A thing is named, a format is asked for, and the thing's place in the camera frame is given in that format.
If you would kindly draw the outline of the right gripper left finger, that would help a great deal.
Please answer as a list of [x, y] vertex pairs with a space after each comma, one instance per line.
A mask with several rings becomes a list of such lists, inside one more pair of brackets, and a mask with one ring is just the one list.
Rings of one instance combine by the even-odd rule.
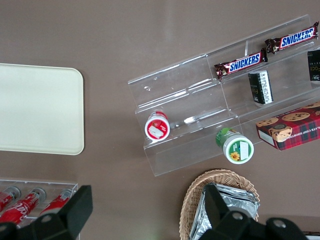
[[93, 212], [92, 187], [83, 185], [57, 213], [17, 230], [18, 240], [75, 240]]

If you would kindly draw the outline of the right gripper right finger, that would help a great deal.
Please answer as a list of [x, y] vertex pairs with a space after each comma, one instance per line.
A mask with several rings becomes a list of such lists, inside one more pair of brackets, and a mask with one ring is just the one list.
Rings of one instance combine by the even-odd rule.
[[229, 210], [215, 185], [205, 186], [205, 211], [211, 229], [201, 240], [248, 240], [251, 219], [243, 212]]

